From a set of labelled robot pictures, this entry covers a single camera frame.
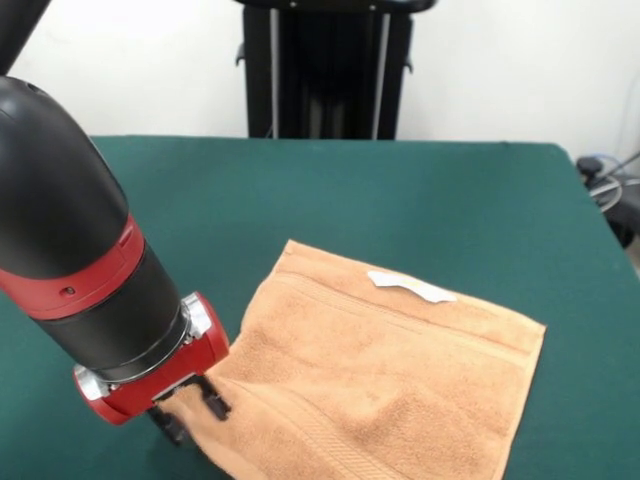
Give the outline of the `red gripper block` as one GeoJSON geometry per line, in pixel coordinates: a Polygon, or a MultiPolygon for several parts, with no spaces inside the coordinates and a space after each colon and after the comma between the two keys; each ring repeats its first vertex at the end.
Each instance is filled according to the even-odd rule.
{"type": "Polygon", "coordinates": [[[189,438],[184,424],[159,401],[178,388],[197,383],[205,405],[219,421],[226,421],[231,407],[205,376],[206,371],[229,354],[229,340],[216,312],[199,292],[182,299],[187,321],[184,340],[161,364],[131,382],[113,383],[81,366],[73,368],[75,384],[88,406],[103,420],[121,425],[149,411],[149,417],[173,444],[189,438]]]}

